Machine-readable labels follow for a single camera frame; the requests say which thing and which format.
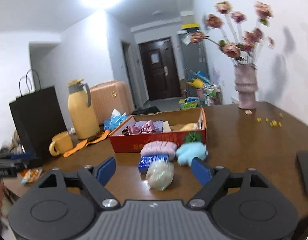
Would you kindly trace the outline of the lilac ruffled headband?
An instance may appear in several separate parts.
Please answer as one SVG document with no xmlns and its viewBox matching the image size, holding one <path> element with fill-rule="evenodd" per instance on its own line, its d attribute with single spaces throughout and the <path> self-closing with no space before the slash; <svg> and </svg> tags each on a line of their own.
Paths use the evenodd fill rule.
<svg viewBox="0 0 308 240">
<path fill-rule="evenodd" d="M 141 156 L 167 154 L 168 160 L 173 161 L 177 144 L 171 141 L 153 141 L 145 144 L 140 151 Z"/>
</svg>

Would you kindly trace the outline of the dried pink roses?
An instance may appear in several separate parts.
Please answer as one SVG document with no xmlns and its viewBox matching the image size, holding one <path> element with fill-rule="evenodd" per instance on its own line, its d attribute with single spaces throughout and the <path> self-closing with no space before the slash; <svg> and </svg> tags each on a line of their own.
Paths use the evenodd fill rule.
<svg viewBox="0 0 308 240">
<path fill-rule="evenodd" d="M 242 23 L 247 20 L 245 14 L 240 11 L 233 11 L 228 1 L 221 1 L 215 4 L 216 11 L 224 16 L 224 19 L 208 14 L 204 17 L 204 27 L 207 31 L 218 29 L 222 33 L 222 39 L 218 42 L 212 40 L 202 30 L 198 29 L 185 38 L 184 44 L 195 44 L 208 40 L 215 44 L 219 50 L 237 65 L 254 65 L 264 45 L 270 48 L 275 46 L 275 41 L 265 36 L 261 26 L 269 26 L 269 19 L 273 18 L 271 6 L 259 1 L 254 5 L 257 16 L 256 27 L 251 31 L 243 31 Z"/>
</svg>

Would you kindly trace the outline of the red cardboard box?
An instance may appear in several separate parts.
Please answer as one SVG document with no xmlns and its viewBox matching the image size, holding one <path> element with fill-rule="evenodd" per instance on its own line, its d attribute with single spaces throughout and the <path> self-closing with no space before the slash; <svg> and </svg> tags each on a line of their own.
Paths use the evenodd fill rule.
<svg viewBox="0 0 308 240">
<path fill-rule="evenodd" d="M 171 132 L 155 132 L 149 134 L 129 134 L 127 129 L 138 121 L 168 121 Z M 180 132 L 186 124 L 197 122 L 198 131 Z M 143 146 L 153 141 L 171 141 L 181 146 L 187 142 L 200 141 L 206 144 L 207 124 L 204 109 L 189 108 L 177 111 L 159 112 L 145 115 L 132 115 L 128 117 L 109 135 L 115 153 L 139 153 Z"/>
</svg>

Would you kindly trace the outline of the purple satin bow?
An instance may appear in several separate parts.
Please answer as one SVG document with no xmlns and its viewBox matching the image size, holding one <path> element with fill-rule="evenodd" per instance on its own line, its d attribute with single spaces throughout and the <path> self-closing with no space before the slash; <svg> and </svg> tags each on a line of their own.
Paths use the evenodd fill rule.
<svg viewBox="0 0 308 240">
<path fill-rule="evenodd" d="M 141 127 L 139 126 L 129 126 L 127 129 L 129 134 L 149 134 L 149 133 L 155 133 L 155 126 L 153 121 L 145 122 Z"/>
</svg>

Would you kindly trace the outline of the grey refrigerator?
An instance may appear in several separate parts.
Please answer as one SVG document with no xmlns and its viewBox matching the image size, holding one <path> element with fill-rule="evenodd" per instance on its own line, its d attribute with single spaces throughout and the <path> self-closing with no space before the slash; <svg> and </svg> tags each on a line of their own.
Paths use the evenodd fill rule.
<svg viewBox="0 0 308 240">
<path fill-rule="evenodd" d="M 204 43 L 200 42 L 186 45 L 183 39 L 187 37 L 188 34 L 189 32 L 187 30 L 180 30 L 177 32 L 185 80 L 189 80 L 193 74 L 198 71 L 201 71 L 209 78 Z"/>
</svg>

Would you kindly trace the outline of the white block in box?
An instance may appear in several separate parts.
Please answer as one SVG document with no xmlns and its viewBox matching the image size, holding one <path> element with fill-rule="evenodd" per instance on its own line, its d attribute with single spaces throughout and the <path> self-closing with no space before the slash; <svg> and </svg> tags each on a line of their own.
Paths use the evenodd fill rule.
<svg viewBox="0 0 308 240">
<path fill-rule="evenodd" d="M 168 121 L 164 121 L 162 123 L 162 132 L 163 133 L 171 132 L 171 128 L 170 128 L 170 125 L 169 125 Z"/>
</svg>

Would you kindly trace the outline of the dark entrance door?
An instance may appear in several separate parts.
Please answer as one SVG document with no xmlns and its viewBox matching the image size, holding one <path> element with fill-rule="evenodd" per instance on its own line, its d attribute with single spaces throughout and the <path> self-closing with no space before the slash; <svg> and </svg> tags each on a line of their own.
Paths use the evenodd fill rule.
<svg viewBox="0 0 308 240">
<path fill-rule="evenodd" d="M 149 100 L 181 96 L 177 64 L 169 37 L 139 44 Z"/>
</svg>

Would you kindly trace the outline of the black paper bag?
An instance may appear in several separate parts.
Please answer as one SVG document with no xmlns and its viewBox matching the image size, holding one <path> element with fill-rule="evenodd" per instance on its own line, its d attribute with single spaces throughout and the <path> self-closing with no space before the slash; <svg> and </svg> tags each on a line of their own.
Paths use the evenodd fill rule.
<svg viewBox="0 0 308 240">
<path fill-rule="evenodd" d="M 55 87 L 19 96 L 9 107 L 25 152 L 42 164 L 51 159 L 52 137 L 67 130 Z"/>
</svg>

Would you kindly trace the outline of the black tablet device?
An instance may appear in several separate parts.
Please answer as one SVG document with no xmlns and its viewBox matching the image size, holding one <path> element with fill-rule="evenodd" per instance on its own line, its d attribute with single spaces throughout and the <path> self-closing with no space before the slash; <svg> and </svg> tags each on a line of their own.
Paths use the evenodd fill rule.
<svg viewBox="0 0 308 240">
<path fill-rule="evenodd" d="M 296 157 L 300 166 L 305 193 L 308 196 L 308 151 L 297 152 Z"/>
</svg>

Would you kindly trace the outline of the yellow thermos jug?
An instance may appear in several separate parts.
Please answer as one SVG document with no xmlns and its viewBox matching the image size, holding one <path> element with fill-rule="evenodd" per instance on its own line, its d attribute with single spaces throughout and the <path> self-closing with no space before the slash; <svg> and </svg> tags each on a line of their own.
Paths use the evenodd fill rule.
<svg viewBox="0 0 308 240">
<path fill-rule="evenodd" d="M 68 91 L 68 110 L 77 137 L 83 140 L 95 136 L 100 127 L 88 84 L 83 83 L 83 79 L 72 80 L 68 83 Z"/>
</svg>

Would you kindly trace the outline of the lavender towel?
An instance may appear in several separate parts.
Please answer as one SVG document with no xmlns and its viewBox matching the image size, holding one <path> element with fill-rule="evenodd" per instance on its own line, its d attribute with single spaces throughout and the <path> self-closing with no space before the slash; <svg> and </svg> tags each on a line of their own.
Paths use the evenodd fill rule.
<svg viewBox="0 0 308 240">
<path fill-rule="evenodd" d="M 142 128 L 142 126 L 144 126 L 144 124 L 146 124 L 146 123 L 147 123 L 147 121 L 138 121 L 138 122 L 135 123 L 135 126 Z M 156 132 L 162 132 L 163 131 L 163 123 L 164 122 L 162 120 L 153 122 L 153 125 L 155 127 Z"/>
</svg>

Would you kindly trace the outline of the blue pocket tissue pack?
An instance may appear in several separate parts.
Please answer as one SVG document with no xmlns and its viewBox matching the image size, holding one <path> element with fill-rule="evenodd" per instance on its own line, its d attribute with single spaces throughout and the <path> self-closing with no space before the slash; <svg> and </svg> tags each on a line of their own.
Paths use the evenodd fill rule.
<svg viewBox="0 0 308 240">
<path fill-rule="evenodd" d="M 140 174 L 146 174 L 149 166 L 151 163 L 157 161 L 157 160 L 163 160 L 165 162 L 168 162 L 168 155 L 167 154 L 157 154 L 157 155 L 145 155 L 140 158 L 140 162 L 138 164 L 138 170 Z"/>
</svg>

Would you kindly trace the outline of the yellow box on fridge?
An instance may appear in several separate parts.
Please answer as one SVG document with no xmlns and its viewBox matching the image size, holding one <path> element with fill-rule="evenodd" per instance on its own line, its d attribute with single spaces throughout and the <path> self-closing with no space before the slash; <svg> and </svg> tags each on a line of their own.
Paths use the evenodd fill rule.
<svg viewBox="0 0 308 240">
<path fill-rule="evenodd" d="M 198 23 L 187 23 L 187 24 L 182 24 L 181 25 L 182 29 L 199 29 L 199 24 Z"/>
</svg>

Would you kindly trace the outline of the yellow white plush paw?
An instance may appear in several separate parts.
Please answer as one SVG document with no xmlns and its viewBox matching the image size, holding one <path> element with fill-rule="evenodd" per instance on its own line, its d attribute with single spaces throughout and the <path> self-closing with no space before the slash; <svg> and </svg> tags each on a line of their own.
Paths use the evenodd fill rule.
<svg viewBox="0 0 308 240">
<path fill-rule="evenodd" d="M 197 122 L 192 122 L 184 125 L 179 131 L 180 132 L 186 132 L 186 131 L 198 131 L 200 130 L 200 126 Z"/>
</svg>

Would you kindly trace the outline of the light blue plush toy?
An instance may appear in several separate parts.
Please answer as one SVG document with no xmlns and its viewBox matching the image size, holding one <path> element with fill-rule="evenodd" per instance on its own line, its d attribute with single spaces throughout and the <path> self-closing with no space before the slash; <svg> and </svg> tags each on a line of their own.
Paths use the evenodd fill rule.
<svg viewBox="0 0 308 240">
<path fill-rule="evenodd" d="M 188 142 L 182 144 L 175 152 L 177 157 L 177 163 L 180 166 L 191 167 L 192 160 L 199 158 L 205 160 L 208 156 L 206 145 L 202 142 Z"/>
</svg>

